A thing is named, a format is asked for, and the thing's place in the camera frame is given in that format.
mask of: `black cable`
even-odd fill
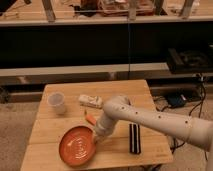
[[[200,79],[200,84],[199,84],[199,88],[200,88],[200,96],[201,96],[201,100],[198,104],[196,104],[192,109],[191,111],[189,112],[189,116],[192,115],[192,112],[200,106],[200,110],[199,110],[199,113],[198,113],[198,117],[200,118],[201,117],[201,113],[202,113],[202,109],[203,109],[203,103],[204,103],[204,100],[206,98],[206,89],[204,87],[204,79],[203,79],[203,75],[200,74],[199,75],[199,79]]]
[[[200,105],[200,111],[199,111],[199,114],[198,114],[199,118],[201,117],[201,113],[202,113],[202,109],[203,109],[203,103],[204,103],[204,100],[206,99],[206,89],[205,89],[203,83],[201,83],[201,94],[202,94],[202,100],[201,100],[201,105]]]
[[[162,166],[162,164],[158,164],[155,167],[153,167],[151,171],[157,171],[161,168],[161,166]]]
[[[128,20],[128,75],[127,78],[128,80],[130,79],[130,64],[131,64],[131,27],[130,23]]]
[[[163,112],[164,110],[169,109],[169,108],[170,108],[170,106],[167,105],[167,106],[164,106],[160,111]]]
[[[208,161],[208,157],[207,157],[207,152],[206,151],[204,151],[204,155],[205,155],[206,161]]]

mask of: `paper cup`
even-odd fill
[[[50,94],[48,96],[47,103],[56,114],[64,114],[66,112],[63,93],[54,92]]]

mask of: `gray carpet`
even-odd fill
[[[166,112],[187,115],[196,103],[184,108],[167,109]],[[39,103],[0,104],[0,171],[20,170],[26,145],[32,130]],[[166,105],[165,100],[156,102],[158,108]],[[213,95],[205,100],[202,118],[213,120]],[[203,171],[205,170],[203,150],[185,144],[174,154],[174,162],[161,167],[161,171]],[[141,167],[104,170],[143,170]]]

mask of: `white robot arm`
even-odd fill
[[[108,100],[104,103],[103,111],[95,125],[98,136],[112,134],[118,120],[135,122],[209,151],[206,171],[213,170],[213,122],[136,108],[129,105],[126,96],[116,96]]]

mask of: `orange bowl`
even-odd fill
[[[95,153],[93,131],[86,126],[70,129],[59,145],[61,159],[69,166],[79,166],[91,159]]]

